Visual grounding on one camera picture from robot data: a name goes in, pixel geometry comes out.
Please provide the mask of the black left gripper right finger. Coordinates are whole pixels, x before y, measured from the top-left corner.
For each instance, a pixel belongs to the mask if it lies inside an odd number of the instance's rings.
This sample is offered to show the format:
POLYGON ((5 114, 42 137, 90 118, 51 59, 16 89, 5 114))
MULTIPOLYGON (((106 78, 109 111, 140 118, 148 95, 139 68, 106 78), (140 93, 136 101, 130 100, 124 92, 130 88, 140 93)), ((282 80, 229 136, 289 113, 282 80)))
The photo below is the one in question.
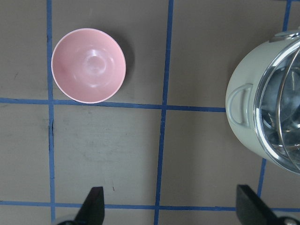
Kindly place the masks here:
POLYGON ((248 185, 236 187, 236 215, 242 225, 282 225, 282 221, 248 185))

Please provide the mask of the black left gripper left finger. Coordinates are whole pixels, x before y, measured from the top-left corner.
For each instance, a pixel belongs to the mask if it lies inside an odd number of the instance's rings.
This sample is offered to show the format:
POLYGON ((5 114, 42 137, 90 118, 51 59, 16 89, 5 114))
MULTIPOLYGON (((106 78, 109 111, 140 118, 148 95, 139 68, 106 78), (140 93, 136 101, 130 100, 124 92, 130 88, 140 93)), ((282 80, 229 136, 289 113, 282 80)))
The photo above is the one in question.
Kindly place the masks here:
POLYGON ((102 225, 105 218, 103 187, 92 187, 75 216, 77 225, 102 225))

